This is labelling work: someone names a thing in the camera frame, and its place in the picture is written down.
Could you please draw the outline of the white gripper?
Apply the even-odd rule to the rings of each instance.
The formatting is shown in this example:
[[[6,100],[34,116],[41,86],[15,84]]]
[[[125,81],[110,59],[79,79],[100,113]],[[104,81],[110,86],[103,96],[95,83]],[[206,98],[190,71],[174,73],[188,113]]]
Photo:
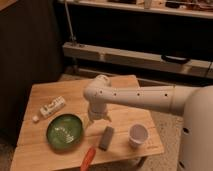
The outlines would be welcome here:
[[[105,103],[90,102],[88,106],[87,126],[94,123],[94,120],[104,119],[112,122],[112,119],[107,115],[107,105]]]

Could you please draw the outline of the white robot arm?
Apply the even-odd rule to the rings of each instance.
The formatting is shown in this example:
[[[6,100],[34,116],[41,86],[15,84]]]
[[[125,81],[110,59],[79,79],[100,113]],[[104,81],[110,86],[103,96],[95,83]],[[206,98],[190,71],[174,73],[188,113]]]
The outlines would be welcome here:
[[[84,89],[91,122],[107,118],[119,104],[183,116],[177,171],[213,171],[213,85],[115,88],[105,75]]]

